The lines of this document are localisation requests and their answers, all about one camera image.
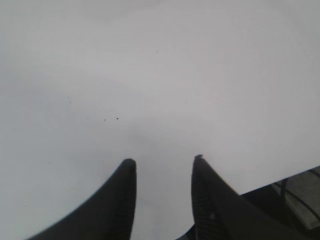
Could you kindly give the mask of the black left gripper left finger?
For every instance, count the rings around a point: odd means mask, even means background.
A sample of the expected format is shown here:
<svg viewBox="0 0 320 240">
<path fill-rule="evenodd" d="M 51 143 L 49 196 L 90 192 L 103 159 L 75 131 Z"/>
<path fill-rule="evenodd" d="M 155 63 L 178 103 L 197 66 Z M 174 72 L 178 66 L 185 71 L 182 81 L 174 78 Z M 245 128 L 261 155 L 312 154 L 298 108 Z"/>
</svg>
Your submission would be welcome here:
<svg viewBox="0 0 320 240">
<path fill-rule="evenodd" d="M 125 159 L 84 203 L 33 240 L 129 240 L 137 199 L 137 166 Z"/>
</svg>

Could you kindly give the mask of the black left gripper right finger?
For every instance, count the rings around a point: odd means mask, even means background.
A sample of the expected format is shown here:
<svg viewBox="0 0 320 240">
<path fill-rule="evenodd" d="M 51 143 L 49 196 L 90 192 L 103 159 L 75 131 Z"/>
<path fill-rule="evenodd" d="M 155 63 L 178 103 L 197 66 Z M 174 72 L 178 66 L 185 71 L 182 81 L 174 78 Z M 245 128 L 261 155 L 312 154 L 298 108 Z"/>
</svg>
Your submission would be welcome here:
<svg viewBox="0 0 320 240">
<path fill-rule="evenodd" d="M 194 158 L 192 214 L 198 240 L 306 240 L 236 193 L 203 156 Z"/>
</svg>

